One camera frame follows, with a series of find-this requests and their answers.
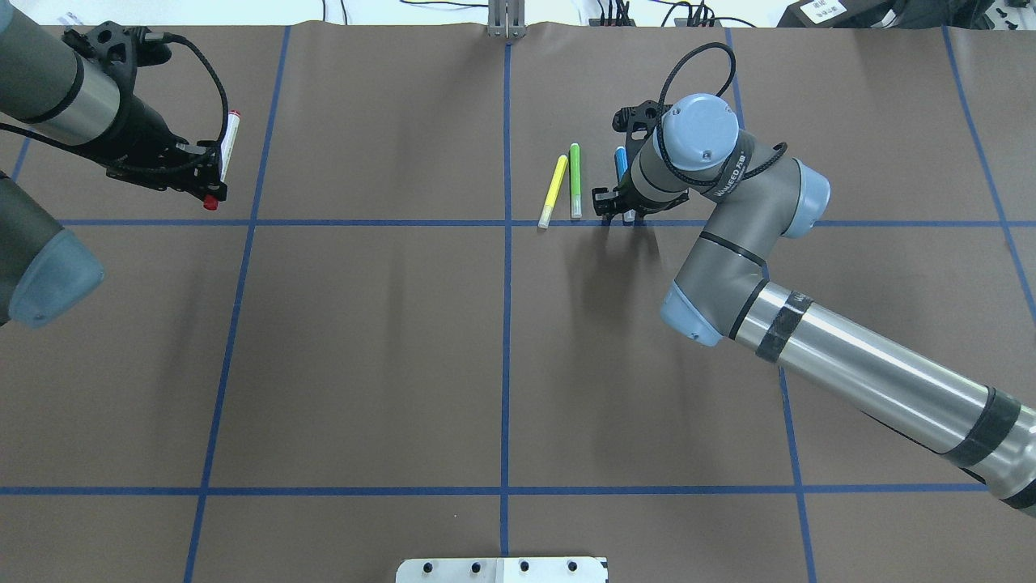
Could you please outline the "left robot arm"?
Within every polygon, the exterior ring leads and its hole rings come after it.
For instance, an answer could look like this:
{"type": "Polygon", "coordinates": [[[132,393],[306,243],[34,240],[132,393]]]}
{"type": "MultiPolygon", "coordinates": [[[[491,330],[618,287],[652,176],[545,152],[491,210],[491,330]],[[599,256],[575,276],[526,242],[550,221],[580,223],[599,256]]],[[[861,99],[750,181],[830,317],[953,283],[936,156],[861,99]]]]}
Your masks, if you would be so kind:
{"type": "MultiPolygon", "coordinates": [[[[184,193],[208,211],[226,202],[238,119],[210,59],[188,37],[113,21],[53,31],[4,1],[1,66],[4,134],[52,148],[55,164],[93,166],[109,180],[184,193]],[[175,133],[139,95],[139,72],[170,62],[173,47],[188,49],[214,85],[219,130],[211,139],[175,133]]],[[[2,324],[52,324],[105,279],[99,258],[18,174],[4,171],[2,324]]]]}

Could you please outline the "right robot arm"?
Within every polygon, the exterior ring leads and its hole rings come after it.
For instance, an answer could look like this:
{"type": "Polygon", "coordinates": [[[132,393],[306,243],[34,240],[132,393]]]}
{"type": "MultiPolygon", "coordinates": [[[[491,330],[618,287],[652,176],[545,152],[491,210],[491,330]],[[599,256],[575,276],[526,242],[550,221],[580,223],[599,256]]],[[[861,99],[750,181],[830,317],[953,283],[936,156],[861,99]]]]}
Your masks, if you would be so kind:
{"type": "Polygon", "coordinates": [[[625,106],[611,126],[625,138],[626,170],[614,187],[593,190],[597,215],[665,213],[697,195],[713,204],[660,307],[671,329],[707,347],[732,340],[1034,513],[1032,407],[767,273],[777,243],[806,236],[824,214],[824,176],[787,144],[744,129],[721,96],[625,106]]]}

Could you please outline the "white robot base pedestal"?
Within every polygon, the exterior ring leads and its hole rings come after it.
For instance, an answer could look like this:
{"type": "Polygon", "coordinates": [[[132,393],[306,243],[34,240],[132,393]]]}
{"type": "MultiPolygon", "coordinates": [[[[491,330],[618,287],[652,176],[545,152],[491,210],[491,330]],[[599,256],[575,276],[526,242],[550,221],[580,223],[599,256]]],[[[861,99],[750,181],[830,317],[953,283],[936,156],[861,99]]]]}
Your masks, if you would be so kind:
{"type": "Polygon", "coordinates": [[[396,582],[608,582],[605,558],[525,556],[414,558],[396,571],[396,582]]]}

